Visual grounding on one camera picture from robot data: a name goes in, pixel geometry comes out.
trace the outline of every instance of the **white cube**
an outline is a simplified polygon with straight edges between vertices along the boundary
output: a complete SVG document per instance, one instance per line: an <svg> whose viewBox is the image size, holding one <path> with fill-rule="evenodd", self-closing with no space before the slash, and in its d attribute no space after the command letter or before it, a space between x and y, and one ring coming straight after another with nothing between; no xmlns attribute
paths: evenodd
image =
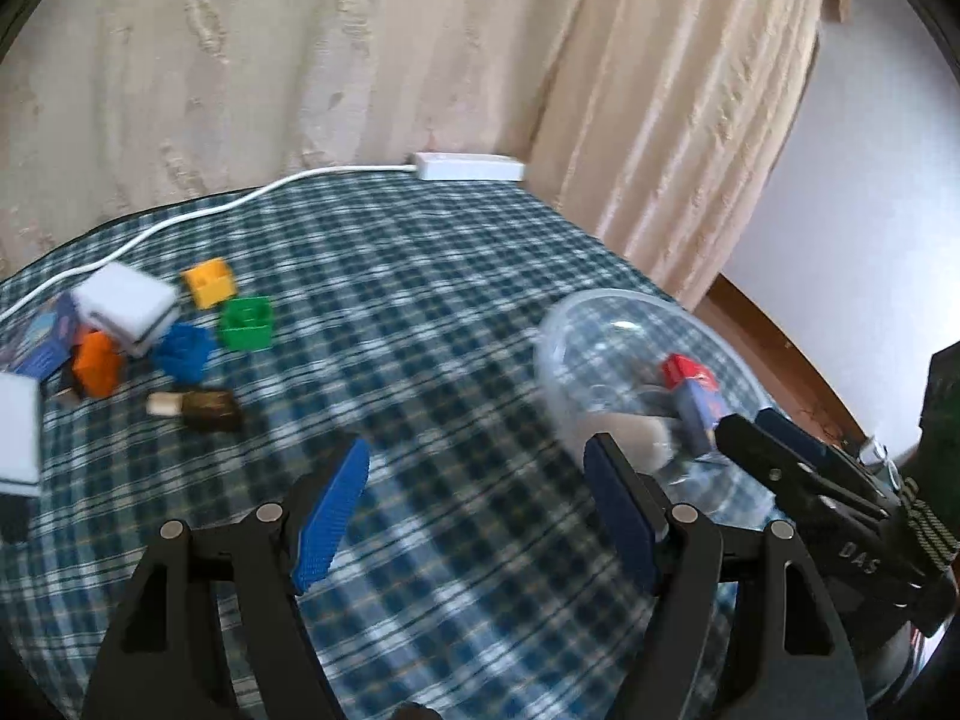
<svg viewBox="0 0 960 720"><path fill-rule="evenodd" d="M0 372L0 493L40 494L40 383Z"/></svg>
<svg viewBox="0 0 960 720"><path fill-rule="evenodd" d="M179 314L176 287L120 263L104 265L73 290L80 321L143 357Z"/></svg>

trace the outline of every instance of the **white box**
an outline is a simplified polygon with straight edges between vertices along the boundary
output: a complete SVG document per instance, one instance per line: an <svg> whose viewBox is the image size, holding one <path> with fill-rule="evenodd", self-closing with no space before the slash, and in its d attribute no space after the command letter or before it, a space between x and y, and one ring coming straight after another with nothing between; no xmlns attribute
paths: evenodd
<svg viewBox="0 0 960 720"><path fill-rule="evenodd" d="M40 494L40 383L0 372L0 493Z"/></svg>
<svg viewBox="0 0 960 720"><path fill-rule="evenodd" d="M522 181L523 163L501 154L414 154L422 181Z"/></svg>
<svg viewBox="0 0 960 720"><path fill-rule="evenodd" d="M80 321L143 357L179 315L176 287L120 263L104 265L73 290Z"/></svg>

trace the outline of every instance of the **orange toy block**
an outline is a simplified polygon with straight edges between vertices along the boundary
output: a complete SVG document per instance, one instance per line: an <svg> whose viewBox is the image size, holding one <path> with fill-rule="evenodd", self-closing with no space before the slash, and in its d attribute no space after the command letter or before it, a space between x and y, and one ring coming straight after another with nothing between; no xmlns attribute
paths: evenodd
<svg viewBox="0 0 960 720"><path fill-rule="evenodd" d="M90 397L109 397L120 383L123 358L106 333L89 333L80 344L73 372Z"/></svg>
<svg viewBox="0 0 960 720"><path fill-rule="evenodd" d="M182 275L193 295L193 302L201 311L237 294L233 271L230 270L227 260L221 257L195 265Z"/></svg>

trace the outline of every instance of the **yellow toy block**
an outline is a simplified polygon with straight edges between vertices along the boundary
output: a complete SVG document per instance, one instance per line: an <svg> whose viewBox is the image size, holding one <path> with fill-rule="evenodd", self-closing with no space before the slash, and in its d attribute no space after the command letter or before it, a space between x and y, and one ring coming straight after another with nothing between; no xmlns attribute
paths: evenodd
<svg viewBox="0 0 960 720"><path fill-rule="evenodd" d="M201 311L237 294L233 271L227 260L220 257L195 265L182 275L193 295L193 302Z"/></svg>

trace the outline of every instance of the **beige curtain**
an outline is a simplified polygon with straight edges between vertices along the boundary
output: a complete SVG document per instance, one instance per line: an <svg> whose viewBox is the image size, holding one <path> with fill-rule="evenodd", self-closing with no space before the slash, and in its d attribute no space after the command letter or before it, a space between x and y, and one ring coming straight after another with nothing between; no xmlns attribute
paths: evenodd
<svg viewBox="0 0 960 720"><path fill-rule="evenodd" d="M303 167L499 151L531 159L531 189L689 301L784 139L818 12L44 0L0 64L0 274L108 218Z"/></svg>
<svg viewBox="0 0 960 720"><path fill-rule="evenodd" d="M821 0L583 0L529 185L692 307L803 90Z"/></svg>

